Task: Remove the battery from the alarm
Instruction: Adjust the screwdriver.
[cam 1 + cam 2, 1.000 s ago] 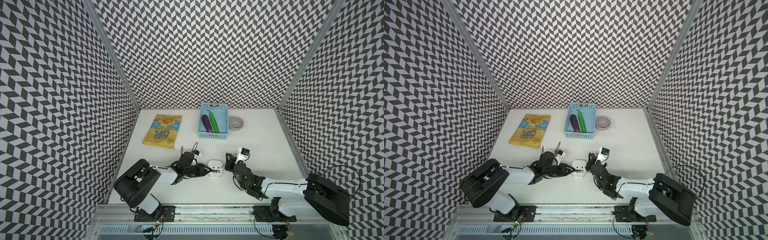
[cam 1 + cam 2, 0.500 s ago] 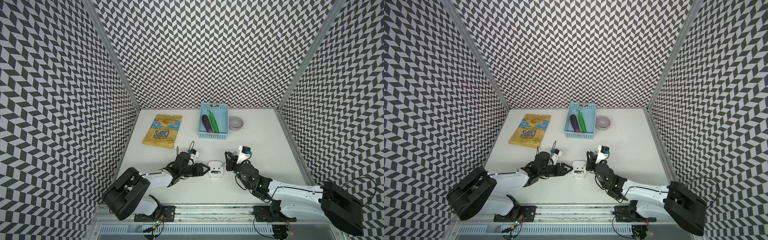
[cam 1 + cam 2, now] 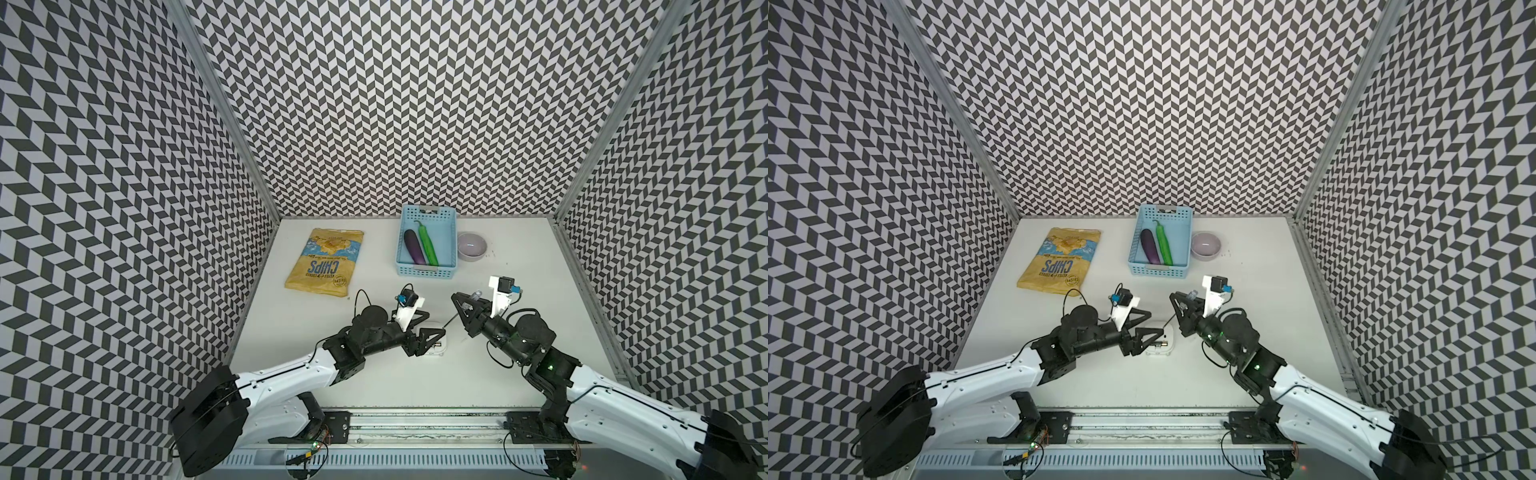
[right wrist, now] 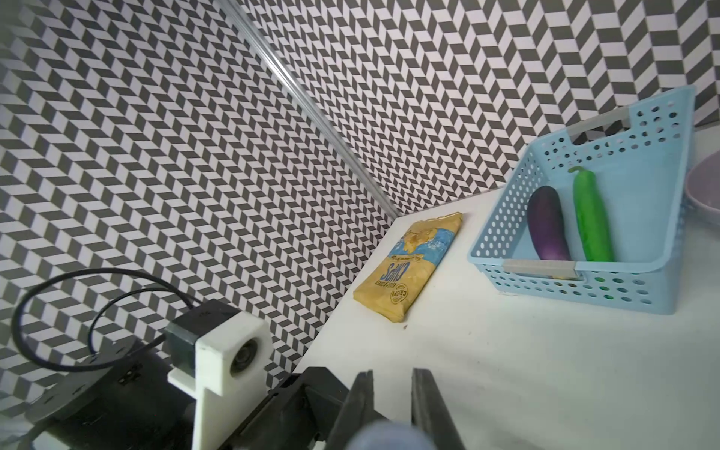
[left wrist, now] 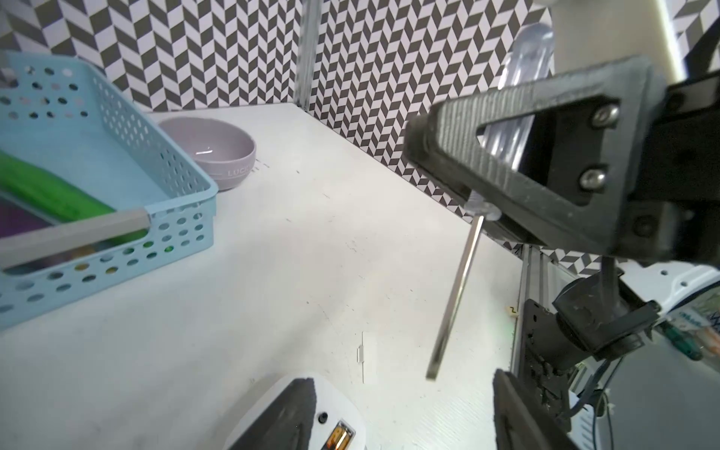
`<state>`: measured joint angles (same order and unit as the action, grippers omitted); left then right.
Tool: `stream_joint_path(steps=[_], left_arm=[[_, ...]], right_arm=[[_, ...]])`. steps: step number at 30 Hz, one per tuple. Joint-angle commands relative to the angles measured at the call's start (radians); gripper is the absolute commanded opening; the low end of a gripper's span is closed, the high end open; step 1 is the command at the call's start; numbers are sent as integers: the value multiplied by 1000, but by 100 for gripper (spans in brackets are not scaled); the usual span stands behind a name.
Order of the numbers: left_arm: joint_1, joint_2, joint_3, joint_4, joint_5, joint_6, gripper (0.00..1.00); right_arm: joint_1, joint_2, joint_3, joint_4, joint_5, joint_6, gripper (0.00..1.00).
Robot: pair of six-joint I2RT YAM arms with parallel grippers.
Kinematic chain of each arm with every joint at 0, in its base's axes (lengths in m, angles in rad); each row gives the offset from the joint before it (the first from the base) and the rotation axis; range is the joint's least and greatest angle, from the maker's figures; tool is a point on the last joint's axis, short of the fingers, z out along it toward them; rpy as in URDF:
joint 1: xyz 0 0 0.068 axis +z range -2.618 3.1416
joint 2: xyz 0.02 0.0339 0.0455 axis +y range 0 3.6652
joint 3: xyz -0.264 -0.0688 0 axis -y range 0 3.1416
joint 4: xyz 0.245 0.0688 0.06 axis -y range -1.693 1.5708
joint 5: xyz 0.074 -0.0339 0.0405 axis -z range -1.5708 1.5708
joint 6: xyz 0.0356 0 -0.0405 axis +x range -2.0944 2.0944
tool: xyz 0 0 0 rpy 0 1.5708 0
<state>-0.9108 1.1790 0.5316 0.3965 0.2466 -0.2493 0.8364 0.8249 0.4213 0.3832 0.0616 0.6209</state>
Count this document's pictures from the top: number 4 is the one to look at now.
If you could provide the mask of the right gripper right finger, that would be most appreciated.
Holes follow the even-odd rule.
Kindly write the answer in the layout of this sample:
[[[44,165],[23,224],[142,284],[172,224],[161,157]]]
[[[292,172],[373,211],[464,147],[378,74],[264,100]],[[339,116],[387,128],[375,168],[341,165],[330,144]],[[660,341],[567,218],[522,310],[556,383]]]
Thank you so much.
[[[437,449],[466,449],[429,369],[412,370],[412,424],[429,436]]]

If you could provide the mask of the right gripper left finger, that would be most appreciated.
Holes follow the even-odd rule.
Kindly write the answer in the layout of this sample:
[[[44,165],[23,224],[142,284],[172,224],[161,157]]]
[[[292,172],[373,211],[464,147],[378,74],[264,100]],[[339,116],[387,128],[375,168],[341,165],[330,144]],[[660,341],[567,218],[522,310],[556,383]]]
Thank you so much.
[[[346,449],[354,435],[365,426],[386,420],[375,410],[374,399],[373,371],[360,372],[340,408],[324,448]]]

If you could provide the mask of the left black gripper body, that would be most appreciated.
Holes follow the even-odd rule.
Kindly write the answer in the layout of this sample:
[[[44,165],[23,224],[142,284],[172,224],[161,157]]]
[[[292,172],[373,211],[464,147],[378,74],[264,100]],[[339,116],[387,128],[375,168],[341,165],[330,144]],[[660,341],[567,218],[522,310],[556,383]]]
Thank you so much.
[[[49,434],[71,449],[343,448],[337,423],[348,388],[325,367],[292,374],[268,390],[242,387],[228,400],[196,399],[169,380],[171,366],[128,337],[82,361],[26,412],[32,449]]]

